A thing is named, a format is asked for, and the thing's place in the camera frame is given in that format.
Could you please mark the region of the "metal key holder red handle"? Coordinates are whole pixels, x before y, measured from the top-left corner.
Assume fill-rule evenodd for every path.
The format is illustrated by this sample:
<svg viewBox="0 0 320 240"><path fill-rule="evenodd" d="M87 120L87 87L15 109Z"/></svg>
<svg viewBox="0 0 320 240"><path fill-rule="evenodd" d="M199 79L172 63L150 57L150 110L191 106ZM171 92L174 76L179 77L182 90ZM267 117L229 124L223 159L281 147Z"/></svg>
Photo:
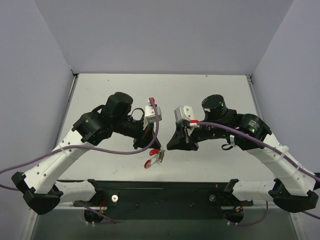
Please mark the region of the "metal key holder red handle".
<svg viewBox="0 0 320 240"><path fill-rule="evenodd" d="M151 158L145 162L144 168L149 169L154 164L161 164L165 157L165 152L165 150L161 149L158 155L150 156Z"/></svg>

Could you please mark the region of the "small key red cap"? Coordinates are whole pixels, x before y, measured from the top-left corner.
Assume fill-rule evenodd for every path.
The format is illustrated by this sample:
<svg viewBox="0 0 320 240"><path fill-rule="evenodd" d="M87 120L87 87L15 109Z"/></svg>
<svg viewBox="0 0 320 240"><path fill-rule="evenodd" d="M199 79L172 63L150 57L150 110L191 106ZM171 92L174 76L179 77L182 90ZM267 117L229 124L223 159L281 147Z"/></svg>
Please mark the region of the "small key red cap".
<svg viewBox="0 0 320 240"><path fill-rule="evenodd" d="M160 152L161 152L161 149L156 149L156 148L154 148L154 149L152 149L152 150L149 152L149 155L150 155L150 156L159 155Z"/></svg>

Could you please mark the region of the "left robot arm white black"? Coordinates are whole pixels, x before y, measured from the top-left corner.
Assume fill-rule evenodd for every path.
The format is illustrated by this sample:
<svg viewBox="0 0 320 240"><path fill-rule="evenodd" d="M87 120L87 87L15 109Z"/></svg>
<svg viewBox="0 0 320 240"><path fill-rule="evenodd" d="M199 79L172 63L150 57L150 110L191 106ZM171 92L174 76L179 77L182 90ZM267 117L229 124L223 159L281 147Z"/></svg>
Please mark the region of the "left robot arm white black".
<svg viewBox="0 0 320 240"><path fill-rule="evenodd" d="M59 178L86 152L102 152L98 145L113 133L133 138L134 150L126 152L127 155L161 149L157 139L161 108L151 97L142 111L142 118L135 120L129 114L132 104L133 98L126 93L110 95L105 104L84 113L55 149L37 160L36 166L11 177L33 211L44 215L61 203L75 201L92 206L100 204L104 191L95 180L64 182Z"/></svg>

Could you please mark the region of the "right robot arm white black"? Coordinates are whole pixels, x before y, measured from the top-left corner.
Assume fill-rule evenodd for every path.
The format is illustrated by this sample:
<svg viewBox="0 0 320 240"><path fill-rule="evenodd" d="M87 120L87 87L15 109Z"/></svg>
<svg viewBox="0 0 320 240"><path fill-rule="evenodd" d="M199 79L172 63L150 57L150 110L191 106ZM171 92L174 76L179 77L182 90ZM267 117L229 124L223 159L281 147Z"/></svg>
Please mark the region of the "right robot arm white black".
<svg viewBox="0 0 320 240"><path fill-rule="evenodd" d="M266 201L290 213L312 210L319 196L320 177L304 168L289 154L270 127L257 115L237 113L227 108L222 95L206 97L201 103L204 120L196 120L192 107L179 106L174 110L175 132L166 148L197 151L199 143L225 139L229 149L239 147L257 158L274 175L271 181L232 179L224 189L239 202Z"/></svg>

